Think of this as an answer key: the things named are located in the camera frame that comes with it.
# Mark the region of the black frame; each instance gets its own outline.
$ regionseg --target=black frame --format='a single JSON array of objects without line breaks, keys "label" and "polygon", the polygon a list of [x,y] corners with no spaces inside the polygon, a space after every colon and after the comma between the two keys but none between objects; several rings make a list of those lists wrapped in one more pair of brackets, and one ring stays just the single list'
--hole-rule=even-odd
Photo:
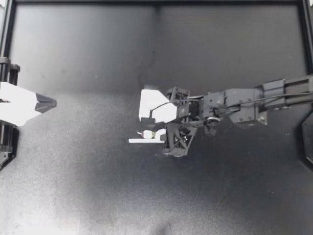
[{"label": "black frame", "polygon": [[14,24],[15,10],[19,3],[106,3],[106,4],[290,4],[294,3],[298,7],[305,54],[307,60],[307,74],[313,73],[313,29],[311,22],[311,11],[309,0],[6,0],[4,15],[0,30],[0,57],[8,57],[12,29]]}]

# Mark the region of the black background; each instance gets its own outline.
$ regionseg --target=black background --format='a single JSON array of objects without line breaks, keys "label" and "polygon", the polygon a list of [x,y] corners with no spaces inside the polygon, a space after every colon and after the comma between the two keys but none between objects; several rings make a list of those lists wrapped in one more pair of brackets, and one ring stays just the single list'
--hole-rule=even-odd
[{"label": "black background", "polygon": [[21,128],[0,173],[0,234],[312,234],[309,105],[199,131],[182,159],[127,143],[144,84],[197,95],[305,75],[295,6],[20,5],[10,57],[58,107]]}]

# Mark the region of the white object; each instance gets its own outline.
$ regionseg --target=white object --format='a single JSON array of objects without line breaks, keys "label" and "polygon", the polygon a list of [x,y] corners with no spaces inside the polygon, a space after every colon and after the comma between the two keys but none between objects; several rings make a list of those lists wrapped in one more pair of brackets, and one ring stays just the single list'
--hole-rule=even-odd
[{"label": "white object", "polygon": [[[152,131],[145,130],[143,132],[143,135],[145,132],[151,132],[151,136],[153,136]],[[164,134],[166,134],[166,130],[165,129],[159,129],[156,132],[156,135],[154,138],[151,138],[151,139],[128,139],[128,142],[129,143],[164,143],[164,141],[160,140],[161,135],[164,135]]]},{"label": "white object", "polygon": [[[157,106],[167,103],[169,100],[158,90],[143,89],[141,91],[140,107],[139,107],[139,119],[148,118],[150,111]],[[177,107],[168,103],[152,112],[152,118],[155,118],[157,122],[171,122],[177,117]]]},{"label": "white object", "polygon": [[142,137],[144,139],[152,139],[153,137],[153,132],[152,131],[143,131]]},{"label": "white object", "polygon": [[29,119],[40,115],[36,111],[36,93],[7,82],[0,83],[0,119],[16,126],[23,126]]}]

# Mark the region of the dark gray table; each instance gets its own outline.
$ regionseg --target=dark gray table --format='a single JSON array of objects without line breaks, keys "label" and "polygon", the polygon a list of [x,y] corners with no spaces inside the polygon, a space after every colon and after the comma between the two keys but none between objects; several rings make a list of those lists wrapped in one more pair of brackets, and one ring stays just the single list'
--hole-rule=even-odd
[{"label": "dark gray table", "polygon": [[313,172],[297,126],[199,132],[188,157],[130,145],[140,89],[192,94],[306,74],[297,10],[283,6],[21,5],[19,85],[58,100],[21,128],[0,173],[0,234],[311,235]]}]

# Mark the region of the black cable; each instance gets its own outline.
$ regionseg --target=black cable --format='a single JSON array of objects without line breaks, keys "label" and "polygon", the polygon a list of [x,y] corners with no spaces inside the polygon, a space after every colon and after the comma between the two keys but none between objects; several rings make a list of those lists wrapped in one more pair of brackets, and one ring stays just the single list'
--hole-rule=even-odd
[{"label": "black cable", "polygon": [[253,100],[242,102],[242,103],[232,104],[230,106],[227,106],[227,108],[231,108],[231,107],[234,107],[234,106],[237,106],[237,105],[256,103],[256,102],[267,100],[267,99],[283,98],[283,97],[288,97],[288,96],[303,96],[303,95],[310,95],[310,94],[313,94],[313,92],[293,93],[293,94],[278,94],[278,95],[273,95],[273,96],[270,96],[270,97],[265,97],[265,98],[260,98],[260,99],[253,99]]},{"label": "black cable", "polygon": [[158,109],[158,108],[160,108],[166,104],[175,103],[175,102],[189,102],[189,101],[203,102],[203,100],[201,100],[201,99],[176,99],[176,100],[168,101],[168,102],[160,104],[159,106],[156,106],[154,109],[150,110],[150,117],[152,117],[152,113],[154,110],[156,110],[156,109]]}]

